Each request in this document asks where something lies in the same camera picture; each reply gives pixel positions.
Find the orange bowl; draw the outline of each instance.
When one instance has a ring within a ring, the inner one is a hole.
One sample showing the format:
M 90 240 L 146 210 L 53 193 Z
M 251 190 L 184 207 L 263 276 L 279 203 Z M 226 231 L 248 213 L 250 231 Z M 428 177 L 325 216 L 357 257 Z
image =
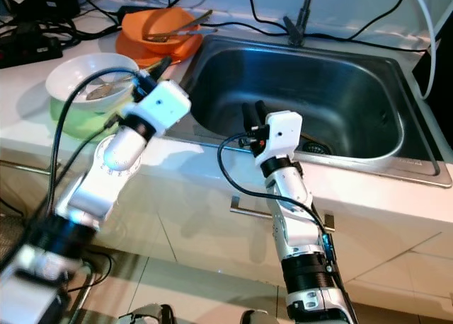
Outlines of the orange bowl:
M 143 40 L 143 35 L 169 33 L 193 20 L 195 18 L 192 14 L 180 7 L 139 11 L 126 14 L 122 20 L 122 31 L 128 39 L 143 44 L 152 52 L 169 54 L 187 41 L 190 36 L 172 36 L 166 42 L 152 42 Z M 188 30 L 198 29 L 200 29 L 199 25 L 188 28 Z

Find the wall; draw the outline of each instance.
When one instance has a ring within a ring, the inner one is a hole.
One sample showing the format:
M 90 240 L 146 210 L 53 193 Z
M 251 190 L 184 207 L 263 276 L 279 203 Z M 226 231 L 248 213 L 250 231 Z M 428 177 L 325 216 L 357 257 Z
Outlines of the wall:
M 261 18 L 274 18 L 281 20 L 285 15 L 296 19 L 299 8 L 304 0 L 254 0 L 256 10 Z M 375 16 L 387 11 L 398 0 L 313 0 L 311 5 L 311 16 L 307 26 L 307 32 L 324 32 L 337 36 L 347 37 L 353 34 L 366 22 Z M 434 24 L 440 19 L 445 9 L 452 0 L 425 0 Z M 109 0 L 106 8 L 112 7 L 114 0 Z M 180 5 L 192 6 L 200 0 L 181 0 Z M 223 19 L 234 18 L 234 20 L 249 19 L 251 10 L 248 0 L 205 0 L 199 9 L 212 8 L 221 11 Z M 260 25 L 261 28 L 278 31 L 272 26 Z M 398 10 L 393 12 L 385 20 L 375 23 L 363 35 L 363 40 L 372 42 L 387 43 L 395 42 L 400 45 L 414 45 L 420 42 L 417 35 L 425 30 L 425 20 L 416 3 L 416 0 L 404 0 Z

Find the white bowl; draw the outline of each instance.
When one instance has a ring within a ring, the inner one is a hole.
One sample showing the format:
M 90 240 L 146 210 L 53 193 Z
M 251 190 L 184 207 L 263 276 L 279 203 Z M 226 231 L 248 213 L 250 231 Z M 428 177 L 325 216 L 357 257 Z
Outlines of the white bowl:
M 116 53 L 93 53 L 81 55 L 70 59 L 49 74 L 45 82 L 47 92 L 55 99 L 66 101 L 72 91 L 85 78 L 97 71 L 110 67 L 126 67 L 132 70 L 138 70 L 139 67 L 134 60 Z M 124 73 L 106 74 L 101 77 L 105 82 L 111 82 L 127 75 Z M 91 110 L 96 112 L 107 112 L 120 104 L 132 90 L 132 82 L 125 84 L 121 91 L 96 100 L 87 100 L 86 96 L 89 91 L 100 85 L 90 84 L 83 90 L 72 103 L 72 107 L 82 110 Z

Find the black device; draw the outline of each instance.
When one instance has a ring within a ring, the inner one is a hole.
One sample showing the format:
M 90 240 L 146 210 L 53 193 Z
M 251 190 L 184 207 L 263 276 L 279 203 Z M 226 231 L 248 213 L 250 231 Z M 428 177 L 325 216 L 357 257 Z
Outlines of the black device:
M 62 56 L 58 38 L 44 36 L 36 22 L 19 23 L 11 35 L 0 37 L 0 68 Z
M 436 117 L 442 133 L 450 147 L 453 148 L 453 125 L 451 112 L 453 111 L 452 93 L 452 62 L 453 62 L 453 13 L 450 14 L 447 22 L 443 25 L 439 34 L 437 47 L 436 75 L 430 96 L 427 103 Z M 426 52 L 413 70 L 422 92 L 428 86 L 430 75 L 430 54 Z
M 21 21 L 59 16 L 73 18 L 80 13 L 77 0 L 3 0 L 11 14 Z

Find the faucet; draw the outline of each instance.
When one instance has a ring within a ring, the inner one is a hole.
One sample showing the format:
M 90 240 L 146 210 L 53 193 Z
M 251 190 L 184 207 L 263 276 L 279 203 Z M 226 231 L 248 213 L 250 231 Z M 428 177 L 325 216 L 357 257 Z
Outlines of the faucet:
M 301 47 L 304 45 L 304 34 L 306 23 L 309 20 L 310 16 L 310 5 L 311 0 L 304 0 L 304 5 L 299 10 L 299 15 L 297 16 L 296 25 L 285 16 L 283 22 L 285 23 L 286 29 L 288 29 L 289 40 L 288 43 L 292 46 Z

